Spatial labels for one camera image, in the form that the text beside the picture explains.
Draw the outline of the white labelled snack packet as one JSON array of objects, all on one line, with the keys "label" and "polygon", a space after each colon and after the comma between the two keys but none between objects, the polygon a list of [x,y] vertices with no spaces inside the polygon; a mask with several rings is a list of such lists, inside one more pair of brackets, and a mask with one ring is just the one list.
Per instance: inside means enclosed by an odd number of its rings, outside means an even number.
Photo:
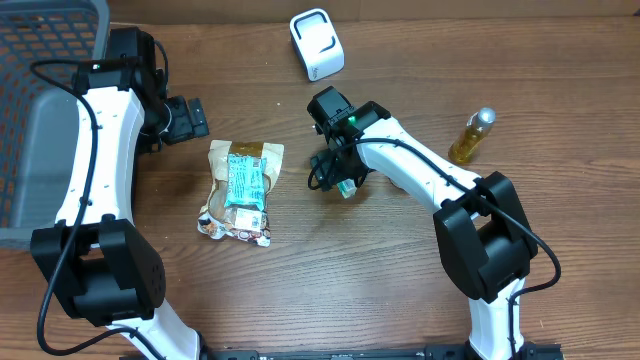
[{"label": "white labelled snack packet", "polygon": [[269,247],[271,232],[267,213],[258,210],[225,208],[221,218],[204,212],[198,218],[198,230],[211,239],[235,238],[260,247]]}]

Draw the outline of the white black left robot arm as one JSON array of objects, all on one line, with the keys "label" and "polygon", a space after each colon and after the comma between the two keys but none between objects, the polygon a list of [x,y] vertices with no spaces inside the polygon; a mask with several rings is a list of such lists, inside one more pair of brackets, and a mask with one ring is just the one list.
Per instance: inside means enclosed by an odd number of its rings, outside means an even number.
[{"label": "white black left robot arm", "polygon": [[54,223],[30,244],[45,299],[102,338],[124,336],[147,359],[205,359],[201,334],[167,301],[162,259],[132,211],[138,155],[206,136],[202,105],[169,95],[166,52],[136,27],[112,30],[105,58],[75,68],[66,88],[79,126],[69,185]]}]

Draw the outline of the teal snack packet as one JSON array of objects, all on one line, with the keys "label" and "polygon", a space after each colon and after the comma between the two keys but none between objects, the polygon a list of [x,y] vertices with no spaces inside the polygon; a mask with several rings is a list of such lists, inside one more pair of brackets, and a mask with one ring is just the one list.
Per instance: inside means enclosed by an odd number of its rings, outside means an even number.
[{"label": "teal snack packet", "polygon": [[261,157],[229,154],[227,165],[228,185],[224,206],[249,206],[263,211],[266,198],[266,160]]}]

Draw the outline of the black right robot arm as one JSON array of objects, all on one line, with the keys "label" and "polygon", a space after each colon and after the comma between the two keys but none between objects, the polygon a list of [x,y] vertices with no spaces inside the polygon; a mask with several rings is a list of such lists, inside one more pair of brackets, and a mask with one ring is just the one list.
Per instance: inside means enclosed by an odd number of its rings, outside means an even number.
[{"label": "black right robot arm", "polygon": [[338,187],[349,197],[369,173],[388,177],[433,217],[442,266],[469,300],[468,357],[526,358],[516,304],[537,245],[510,180],[451,164],[379,104],[356,108],[334,87],[314,95],[307,110],[327,143],[310,160],[309,188]]}]

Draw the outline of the yellow oil bottle silver cap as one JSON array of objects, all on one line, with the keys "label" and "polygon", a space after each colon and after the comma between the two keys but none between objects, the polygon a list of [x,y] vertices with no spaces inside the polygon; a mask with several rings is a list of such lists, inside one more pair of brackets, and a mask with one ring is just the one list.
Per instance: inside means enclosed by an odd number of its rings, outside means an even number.
[{"label": "yellow oil bottle silver cap", "polygon": [[474,113],[466,123],[464,131],[450,146],[449,159],[455,164],[470,163],[479,144],[489,135],[496,121],[496,113],[492,108],[484,107]]}]

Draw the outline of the green white Kleenex tissue pack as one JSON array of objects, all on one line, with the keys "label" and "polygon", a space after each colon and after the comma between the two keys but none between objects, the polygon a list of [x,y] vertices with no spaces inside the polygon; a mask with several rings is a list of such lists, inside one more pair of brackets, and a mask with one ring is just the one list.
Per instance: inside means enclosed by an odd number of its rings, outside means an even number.
[{"label": "green white Kleenex tissue pack", "polygon": [[353,179],[345,179],[337,184],[341,195],[345,199],[349,199],[357,192],[357,186]]}]

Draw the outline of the brown snack packet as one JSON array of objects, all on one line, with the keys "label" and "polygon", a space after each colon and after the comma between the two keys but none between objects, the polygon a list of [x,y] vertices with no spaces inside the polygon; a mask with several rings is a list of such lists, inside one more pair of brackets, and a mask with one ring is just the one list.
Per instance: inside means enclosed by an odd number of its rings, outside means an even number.
[{"label": "brown snack packet", "polygon": [[249,210],[257,210],[249,206],[225,207],[225,199],[228,185],[228,155],[239,154],[252,157],[261,157],[266,160],[264,171],[264,184],[266,187],[266,198],[264,212],[267,213],[267,196],[273,190],[281,171],[284,146],[265,142],[232,142],[226,140],[213,140],[209,147],[208,161],[212,176],[212,186],[205,205],[201,208],[200,214],[210,213],[215,218],[221,218],[225,208],[238,207]]}]

